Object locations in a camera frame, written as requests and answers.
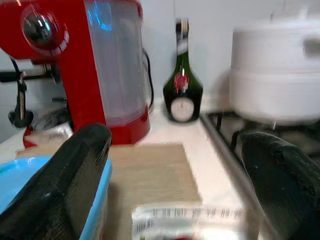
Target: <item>coffee machine water tank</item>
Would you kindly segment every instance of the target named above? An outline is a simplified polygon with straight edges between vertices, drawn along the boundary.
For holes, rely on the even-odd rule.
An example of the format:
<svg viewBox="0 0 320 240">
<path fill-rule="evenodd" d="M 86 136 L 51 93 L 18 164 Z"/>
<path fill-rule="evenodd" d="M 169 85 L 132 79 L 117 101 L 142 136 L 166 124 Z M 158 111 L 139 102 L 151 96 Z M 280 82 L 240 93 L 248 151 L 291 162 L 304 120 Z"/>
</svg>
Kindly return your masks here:
<svg viewBox="0 0 320 240">
<path fill-rule="evenodd" d="M 113 144 L 134 144 L 150 129 L 141 25 L 137 0 L 0 0 L 0 47 L 57 64 L 74 130 L 107 124 Z"/>
</svg>

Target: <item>white kitchen countertop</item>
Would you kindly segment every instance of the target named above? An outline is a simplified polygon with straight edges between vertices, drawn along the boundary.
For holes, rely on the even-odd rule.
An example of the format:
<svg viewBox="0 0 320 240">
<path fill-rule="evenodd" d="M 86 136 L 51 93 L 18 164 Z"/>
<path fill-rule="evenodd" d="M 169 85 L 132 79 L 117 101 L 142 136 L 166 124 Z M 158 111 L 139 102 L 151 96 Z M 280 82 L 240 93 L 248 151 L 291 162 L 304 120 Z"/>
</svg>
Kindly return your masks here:
<svg viewBox="0 0 320 240">
<path fill-rule="evenodd" d="M 203 203 L 243 205 L 200 120 L 187 125 L 172 123 L 158 109 L 150 114 L 150 123 L 149 134 L 139 144 L 183 144 Z M 16 150 L 24 148 L 23 132 L 0 144 L 0 163 L 14 159 Z"/>
</svg>

